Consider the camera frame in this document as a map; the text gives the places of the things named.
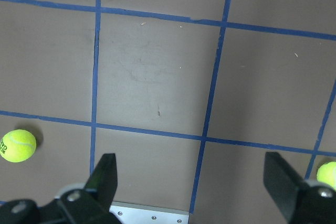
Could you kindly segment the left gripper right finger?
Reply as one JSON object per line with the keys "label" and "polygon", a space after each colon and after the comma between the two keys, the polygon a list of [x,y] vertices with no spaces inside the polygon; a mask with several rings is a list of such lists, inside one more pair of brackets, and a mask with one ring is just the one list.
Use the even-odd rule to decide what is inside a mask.
{"label": "left gripper right finger", "polygon": [[335,190],[302,178],[277,152],[266,152],[263,183],[287,223],[335,223]]}

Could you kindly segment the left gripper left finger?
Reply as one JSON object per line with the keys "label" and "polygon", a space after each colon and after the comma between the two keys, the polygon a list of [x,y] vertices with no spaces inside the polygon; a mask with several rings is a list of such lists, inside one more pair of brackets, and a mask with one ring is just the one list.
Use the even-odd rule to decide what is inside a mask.
{"label": "left gripper left finger", "polygon": [[31,199],[1,206],[1,223],[120,223],[110,212],[118,186],[115,154],[103,154],[82,188],[70,189],[43,207]]}

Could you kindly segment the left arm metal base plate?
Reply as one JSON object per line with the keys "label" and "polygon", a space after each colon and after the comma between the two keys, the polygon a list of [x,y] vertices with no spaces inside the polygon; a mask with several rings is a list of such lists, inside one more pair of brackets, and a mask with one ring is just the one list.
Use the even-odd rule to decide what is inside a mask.
{"label": "left arm metal base plate", "polygon": [[170,223],[187,224],[190,214],[188,211],[161,208],[146,205],[130,204],[114,201],[110,206],[113,213],[121,223]]}

